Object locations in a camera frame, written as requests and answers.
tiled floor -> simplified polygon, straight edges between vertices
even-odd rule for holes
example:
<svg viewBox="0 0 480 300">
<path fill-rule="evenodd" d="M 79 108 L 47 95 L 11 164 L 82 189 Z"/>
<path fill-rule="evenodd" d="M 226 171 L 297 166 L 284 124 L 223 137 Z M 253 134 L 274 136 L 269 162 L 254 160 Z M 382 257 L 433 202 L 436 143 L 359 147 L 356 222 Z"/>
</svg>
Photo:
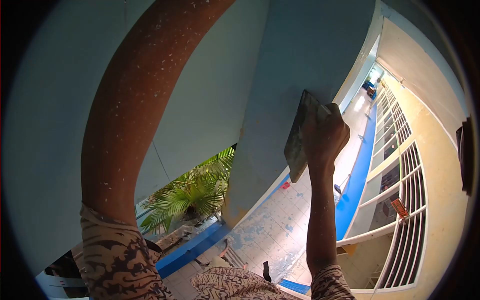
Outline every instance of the tiled floor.
<svg viewBox="0 0 480 300">
<path fill-rule="evenodd" d="M 340 185 L 351 172 L 360 149 L 370 98 L 360 89 L 353 98 L 343 118 L 350 127 L 350 140 L 335 161 L 334 183 Z M 273 193 L 247 219 L 228 234 L 231 247 L 249 263 L 249 270 L 262 275 L 263 262 L 268 261 L 273 282 L 283 277 L 310 284 L 312 276 L 306 263 L 308 221 L 312 185 L 308 169 L 297 183 L 287 189 L 280 188 Z M 223 250 L 219 242 L 198 259 L 211 261 Z M 197 294 L 190 284 L 197 272 L 201 271 L 196 262 L 191 262 L 166 278 L 165 283 L 180 300 L 193 299 Z"/>
</svg>

green leaves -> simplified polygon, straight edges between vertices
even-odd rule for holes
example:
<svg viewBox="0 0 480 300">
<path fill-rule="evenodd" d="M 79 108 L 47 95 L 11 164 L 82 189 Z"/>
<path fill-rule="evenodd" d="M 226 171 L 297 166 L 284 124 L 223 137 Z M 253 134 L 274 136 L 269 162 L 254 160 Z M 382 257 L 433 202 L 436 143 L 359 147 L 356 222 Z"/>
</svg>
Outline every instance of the green leaves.
<svg viewBox="0 0 480 300">
<path fill-rule="evenodd" d="M 204 216 L 217 212 L 225 199 L 234 155 L 229 147 L 155 192 L 144 204 L 152 212 L 140 227 L 155 232 L 162 225 L 168 233 L 172 220 L 181 218 L 189 207 Z"/>
</svg>

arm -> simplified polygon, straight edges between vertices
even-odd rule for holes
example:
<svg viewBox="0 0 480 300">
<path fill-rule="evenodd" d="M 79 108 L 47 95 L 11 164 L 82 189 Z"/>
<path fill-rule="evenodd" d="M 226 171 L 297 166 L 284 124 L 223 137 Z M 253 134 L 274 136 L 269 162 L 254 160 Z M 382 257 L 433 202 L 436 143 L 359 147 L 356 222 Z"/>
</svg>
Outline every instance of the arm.
<svg viewBox="0 0 480 300">
<path fill-rule="evenodd" d="M 350 138 L 350 128 L 337 104 L 327 105 L 332 115 L 318 123 L 309 110 L 302 128 L 303 148 L 312 181 L 312 205 L 307 233 L 307 264 L 312 276 L 336 263 L 334 161 Z"/>
</svg>

blue floor stripe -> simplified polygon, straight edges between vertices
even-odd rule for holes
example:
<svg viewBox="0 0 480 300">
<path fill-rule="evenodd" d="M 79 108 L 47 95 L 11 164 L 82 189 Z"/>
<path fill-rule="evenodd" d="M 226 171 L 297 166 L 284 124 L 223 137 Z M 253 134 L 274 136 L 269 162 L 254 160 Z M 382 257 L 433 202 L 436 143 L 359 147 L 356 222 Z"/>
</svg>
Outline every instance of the blue floor stripe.
<svg viewBox="0 0 480 300">
<path fill-rule="evenodd" d="M 301 283 L 293 282 L 290 280 L 282 279 L 279 283 L 279 285 L 283 286 L 284 288 L 291 289 L 297 293 L 305 295 L 308 290 L 310 289 L 310 286 L 306 286 Z"/>
<path fill-rule="evenodd" d="M 363 142 L 353 166 L 350 180 L 344 188 L 344 193 L 335 207 L 336 240 L 342 240 L 357 210 L 363 187 L 367 180 L 372 157 L 373 140 L 375 138 L 375 123 L 377 104 L 370 110 L 369 119 L 363 135 Z"/>
</svg>

scraper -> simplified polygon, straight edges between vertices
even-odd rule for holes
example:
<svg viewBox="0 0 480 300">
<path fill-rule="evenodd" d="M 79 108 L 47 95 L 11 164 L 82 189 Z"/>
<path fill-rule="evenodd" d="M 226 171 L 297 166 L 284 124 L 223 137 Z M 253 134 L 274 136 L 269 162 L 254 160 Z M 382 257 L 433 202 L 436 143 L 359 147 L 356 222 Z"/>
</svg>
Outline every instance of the scraper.
<svg viewBox="0 0 480 300">
<path fill-rule="evenodd" d="M 311 108 L 317 111 L 317 123 L 322 122 L 326 117 L 332 114 L 332 112 L 325 105 L 320 104 L 312 94 L 307 90 L 303 90 L 297 108 L 297 115 L 293 120 L 292 128 L 290 129 L 290 134 L 288 135 L 287 143 L 283 150 L 288 166 L 290 167 L 290 179 L 293 183 L 300 179 L 300 176 L 307 167 L 307 156 L 305 155 L 305 151 L 303 151 L 301 143 L 301 129 L 310 105 Z"/>
</svg>

